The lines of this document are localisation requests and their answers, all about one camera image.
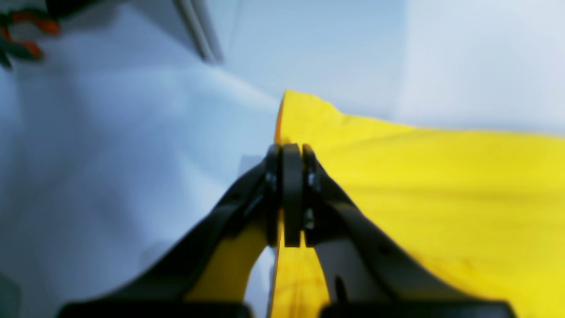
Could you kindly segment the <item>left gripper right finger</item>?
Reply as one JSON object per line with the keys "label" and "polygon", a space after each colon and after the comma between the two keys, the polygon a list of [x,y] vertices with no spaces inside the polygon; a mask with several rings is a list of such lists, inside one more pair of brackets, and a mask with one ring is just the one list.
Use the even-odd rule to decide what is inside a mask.
{"label": "left gripper right finger", "polygon": [[321,318],[514,318],[430,273],[371,222],[309,145],[291,145],[291,237],[315,250],[330,304]]}

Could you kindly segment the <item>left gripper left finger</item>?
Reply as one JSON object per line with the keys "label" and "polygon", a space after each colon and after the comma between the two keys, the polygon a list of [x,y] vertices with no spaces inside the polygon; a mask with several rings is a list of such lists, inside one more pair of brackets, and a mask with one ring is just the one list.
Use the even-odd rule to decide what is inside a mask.
{"label": "left gripper left finger", "polygon": [[141,276],[59,318],[251,318],[244,297],[257,258],[279,238],[281,146],[239,177],[188,234]]}

